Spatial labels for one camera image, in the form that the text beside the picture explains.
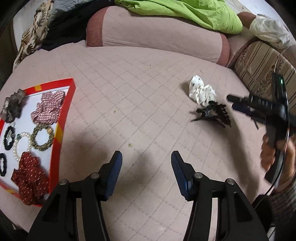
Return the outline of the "person's right hand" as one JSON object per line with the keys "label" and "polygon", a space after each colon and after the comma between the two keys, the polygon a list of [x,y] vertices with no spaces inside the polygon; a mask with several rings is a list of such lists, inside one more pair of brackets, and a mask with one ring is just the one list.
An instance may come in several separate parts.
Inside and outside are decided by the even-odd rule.
{"label": "person's right hand", "polygon": [[[263,143],[261,146],[261,166],[264,170],[268,171],[275,162],[275,149],[269,146],[268,136],[264,135]],[[283,189],[288,186],[295,177],[295,144],[292,138],[289,138],[287,144],[285,141],[278,141],[277,148],[286,151],[285,164],[279,180],[278,189]]]}

